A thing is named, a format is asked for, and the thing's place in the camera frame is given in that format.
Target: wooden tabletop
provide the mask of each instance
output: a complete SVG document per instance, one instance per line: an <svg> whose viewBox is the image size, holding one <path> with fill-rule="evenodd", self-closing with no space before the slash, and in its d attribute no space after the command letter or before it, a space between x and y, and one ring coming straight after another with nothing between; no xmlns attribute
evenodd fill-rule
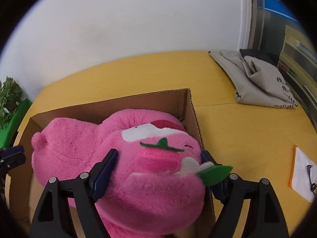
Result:
<svg viewBox="0 0 317 238"><path fill-rule="evenodd" d="M317 135L301 106L279 109L237 104L229 77L207 51L125 58L77 72L45 87L19 128L37 113L148 92L190 88L206 149L243 179L268 178L291 232L310 203L288 187L293 146L317 162ZM215 201L216 216L221 204ZM235 237L242 233L247 203Z"/></svg>

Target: green plastic container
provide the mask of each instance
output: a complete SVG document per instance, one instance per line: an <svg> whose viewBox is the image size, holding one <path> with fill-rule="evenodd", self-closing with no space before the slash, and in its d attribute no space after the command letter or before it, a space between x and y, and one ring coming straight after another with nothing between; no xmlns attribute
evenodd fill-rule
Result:
<svg viewBox="0 0 317 238"><path fill-rule="evenodd" d="M8 126L5 129L0 130L0 147L2 148L9 147L14 137L14 134L18 130L26 112L28 111L31 105L32 105L32 102L28 99L23 100L19 104Z"/></svg>

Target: silver screw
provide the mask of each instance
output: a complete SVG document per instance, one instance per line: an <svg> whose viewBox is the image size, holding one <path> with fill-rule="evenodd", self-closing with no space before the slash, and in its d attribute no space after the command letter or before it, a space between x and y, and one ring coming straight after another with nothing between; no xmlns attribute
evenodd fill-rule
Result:
<svg viewBox="0 0 317 238"><path fill-rule="evenodd" d="M265 185L268 185L270 182L268 181L268 179L266 179L266 178L263 178L263 179L261 179L261 182L263 183L263 184L265 184Z"/></svg>
<svg viewBox="0 0 317 238"><path fill-rule="evenodd" d="M54 183L54 182L56 182L56 177L51 177L50 179L49 179L49 183Z"/></svg>
<svg viewBox="0 0 317 238"><path fill-rule="evenodd" d="M86 179L88 176L89 176L89 173L87 173L87 172L83 172L80 174L80 178L82 178L82 179Z"/></svg>
<svg viewBox="0 0 317 238"><path fill-rule="evenodd" d="M230 174L230 175L229 175L229 178L230 178L231 180L237 180L237 179L238 179L238 175L236 175L236 174Z"/></svg>

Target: blue stripe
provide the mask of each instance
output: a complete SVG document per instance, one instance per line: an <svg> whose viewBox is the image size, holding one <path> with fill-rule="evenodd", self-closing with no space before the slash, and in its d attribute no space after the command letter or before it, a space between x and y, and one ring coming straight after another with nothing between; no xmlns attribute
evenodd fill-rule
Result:
<svg viewBox="0 0 317 238"><path fill-rule="evenodd" d="M298 23L293 14L280 0L264 0L265 10Z"/></svg>

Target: stuffed animal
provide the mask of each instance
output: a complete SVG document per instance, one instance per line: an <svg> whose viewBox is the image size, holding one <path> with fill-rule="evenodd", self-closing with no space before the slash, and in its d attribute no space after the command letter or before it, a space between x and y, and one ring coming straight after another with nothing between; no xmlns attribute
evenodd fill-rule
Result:
<svg viewBox="0 0 317 238"><path fill-rule="evenodd" d="M201 164L199 143L172 115L127 109L100 125L56 118L32 138L32 167L49 178L89 172L112 148L119 152L104 197L96 202L112 238L158 238L190 226L200 215L216 166ZM227 167L216 179L224 179ZM70 206L75 207L73 199Z"/></svg>

